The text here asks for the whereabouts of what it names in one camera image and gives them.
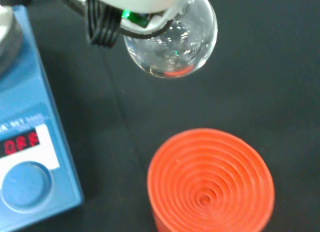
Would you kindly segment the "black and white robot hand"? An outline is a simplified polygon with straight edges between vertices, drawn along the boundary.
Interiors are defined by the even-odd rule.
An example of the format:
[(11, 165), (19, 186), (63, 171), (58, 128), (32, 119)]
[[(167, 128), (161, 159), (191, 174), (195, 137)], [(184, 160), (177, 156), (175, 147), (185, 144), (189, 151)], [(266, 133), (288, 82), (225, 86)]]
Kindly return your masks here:
[(87, 41), (111, 48), (120, 34), (150, 39), (165, 32), (193, 0), (60, 0), (84, 17)]

